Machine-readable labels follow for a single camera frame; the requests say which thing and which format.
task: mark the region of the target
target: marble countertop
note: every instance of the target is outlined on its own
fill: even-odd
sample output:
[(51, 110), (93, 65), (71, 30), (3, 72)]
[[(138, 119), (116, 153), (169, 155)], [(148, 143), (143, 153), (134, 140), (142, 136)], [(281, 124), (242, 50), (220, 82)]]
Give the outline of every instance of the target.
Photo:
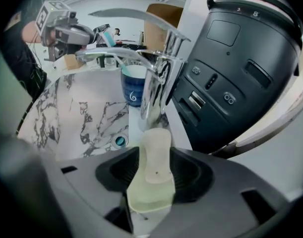
[(115, 150), (116, 134), (128, 136), (128, 113), (120, 70), (64, 75), (34, 103), (18, 137), (57, 160), (102, 154)]

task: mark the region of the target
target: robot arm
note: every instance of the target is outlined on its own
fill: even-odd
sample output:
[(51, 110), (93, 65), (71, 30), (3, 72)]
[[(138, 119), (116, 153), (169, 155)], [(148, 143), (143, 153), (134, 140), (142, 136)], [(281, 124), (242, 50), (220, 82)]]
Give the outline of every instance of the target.
[(49, 49), (49, 61), (74, 54), (82, 46), (96, 40), (93, 30), (78, 24), (76, 12), (58, 1), (44, 2), (36, 20), (36, 28), (42, 45)]

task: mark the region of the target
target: chrome faucet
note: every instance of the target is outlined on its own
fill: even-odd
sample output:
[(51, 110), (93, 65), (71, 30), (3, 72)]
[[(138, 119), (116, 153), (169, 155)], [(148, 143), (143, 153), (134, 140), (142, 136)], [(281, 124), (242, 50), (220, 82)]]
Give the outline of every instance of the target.
[(75, 55), (78, 60), (88, 61), (101, 55), (119, 56), (139, 61), (147, 68), (145, 86), (141, 102), (142, 130), (157, 127), (164, 114), (165, 106), (169, 103), (174, 85), (178, 79), (185, 61), (177, 57), (180, 46), (184, 40), (189, 39), (182, 35), (174, 26), (163, 19), (147, 12), (133, 9), (107, 9), (91, 13), (97, 17), (131, 17), (147, 20), (167, 30), (164, 50), (133, 51), (124, 48), (96, 48), (78, 51)]

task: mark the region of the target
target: wall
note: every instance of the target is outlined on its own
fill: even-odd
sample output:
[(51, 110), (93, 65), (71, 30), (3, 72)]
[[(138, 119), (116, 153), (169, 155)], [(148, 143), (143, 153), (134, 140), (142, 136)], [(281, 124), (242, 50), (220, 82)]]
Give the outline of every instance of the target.
[(155, 3), (154, 0), (91, 0), (69, 4), (76, 11), (79, 23), (90, 28), (95, 28), (103, 24), (110, 24), (113, 28), (119, 28), (122, 40), (138, 41), (140, 31), (144, 31), (144, 21), (132, 18), (98, 18), (88, 15), (103, 9), (128, 8), (146, 11), (149, 4)]
[(231, 158), (273, 185), (289, 200), (303, 193), (303, 111), (264, 144)]

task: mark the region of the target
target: blue and white cup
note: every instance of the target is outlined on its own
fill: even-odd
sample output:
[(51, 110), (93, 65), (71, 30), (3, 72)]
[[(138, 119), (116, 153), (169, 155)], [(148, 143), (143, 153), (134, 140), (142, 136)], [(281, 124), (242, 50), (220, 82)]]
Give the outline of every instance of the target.
[(123, 95), (132, 107), (140, 107), (145, 85), (147, 68), (141, 65), (128, 65), (121, 69)]

